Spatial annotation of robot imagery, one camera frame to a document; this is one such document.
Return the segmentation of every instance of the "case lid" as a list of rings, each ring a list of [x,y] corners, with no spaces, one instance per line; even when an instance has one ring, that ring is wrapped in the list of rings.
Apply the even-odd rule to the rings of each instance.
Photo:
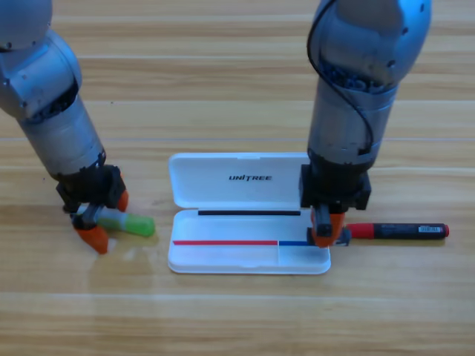
[[[305,153],[176,154],[168,162],[175,204],[199,209],[300,209]]]

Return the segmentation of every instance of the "green marker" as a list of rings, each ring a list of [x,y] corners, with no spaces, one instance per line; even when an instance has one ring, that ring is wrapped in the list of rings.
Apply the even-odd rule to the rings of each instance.
[[[78,214],[84,213],[86,205],[81,205]],[[111,230],[150,237],[155,232],[155,221],[151,217],[122,213],[115,209],[103,208],[99,213],[97,225]]]

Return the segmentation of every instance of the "white plastic case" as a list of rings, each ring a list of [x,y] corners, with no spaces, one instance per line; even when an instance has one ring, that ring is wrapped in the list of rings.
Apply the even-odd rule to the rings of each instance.
[[[168,266],[178,273],[322,274],[330,250],[307,245],[298,181],[305,153],[177,154]]]

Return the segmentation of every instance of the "blue line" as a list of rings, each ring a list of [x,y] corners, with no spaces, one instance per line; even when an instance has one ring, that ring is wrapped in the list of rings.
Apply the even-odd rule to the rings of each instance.
[[[309,246],[307,241],[279,241],[279,246]]]

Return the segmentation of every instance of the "black strip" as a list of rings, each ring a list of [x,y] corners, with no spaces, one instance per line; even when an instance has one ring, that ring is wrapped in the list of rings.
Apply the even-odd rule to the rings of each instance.
[[[251,216],[286,216],[286,217],[299,217],[300,211],[265,211],[265,210],[199,210],[198,215],[251,215]]]

